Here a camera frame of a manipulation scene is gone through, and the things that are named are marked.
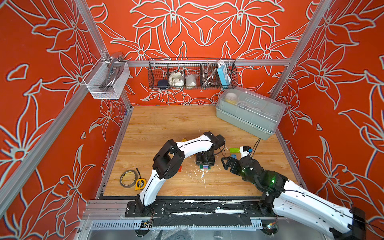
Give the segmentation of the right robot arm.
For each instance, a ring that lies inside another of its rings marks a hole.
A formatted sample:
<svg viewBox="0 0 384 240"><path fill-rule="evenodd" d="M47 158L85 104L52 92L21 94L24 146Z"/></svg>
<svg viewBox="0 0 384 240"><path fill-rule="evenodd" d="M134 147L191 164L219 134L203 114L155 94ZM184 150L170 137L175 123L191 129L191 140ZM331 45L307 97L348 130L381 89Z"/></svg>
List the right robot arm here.
<svg viewBox="0 0 384 240"><path fill-rule="evenodd" d="M265 170L251 156L240 160L222 158L225 170L240 176L262 192L259 209L264 214L292 219L332 240L364 240L365 212L333 204L294 183L287 177Z"/></svg>

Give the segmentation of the dark green lego plate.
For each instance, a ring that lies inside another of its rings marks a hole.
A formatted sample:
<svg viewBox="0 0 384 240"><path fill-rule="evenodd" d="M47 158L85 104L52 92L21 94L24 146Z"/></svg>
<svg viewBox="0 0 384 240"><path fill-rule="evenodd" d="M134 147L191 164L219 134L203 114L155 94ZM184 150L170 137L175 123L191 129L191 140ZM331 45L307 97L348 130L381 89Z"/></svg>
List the dark green lego plate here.
<svg viewBox="0 0 384 240"><path fill-rule="evenodd" d="M210 170L211 166L200 164L200 169L202 169L202 170Z"/></svg>

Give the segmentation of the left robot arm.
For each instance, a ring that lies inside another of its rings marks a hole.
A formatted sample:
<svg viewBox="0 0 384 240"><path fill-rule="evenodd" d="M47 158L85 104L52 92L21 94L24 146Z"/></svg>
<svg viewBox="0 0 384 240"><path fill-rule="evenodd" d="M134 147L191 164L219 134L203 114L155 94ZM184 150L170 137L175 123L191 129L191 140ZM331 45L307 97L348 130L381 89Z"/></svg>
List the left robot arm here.
<svg viewBox="0 0 384 240"><path fill-rule="evenodd" d="M156 196L164 182L172 178L181 167L183 161L195 154L201 153L209 159L214 159L214 151L225 145L225 138L205 132L198 138L175 142L168 140L154 157L153 170L145 188L136 196L135 203L140 212L156 200Z"/></svg>

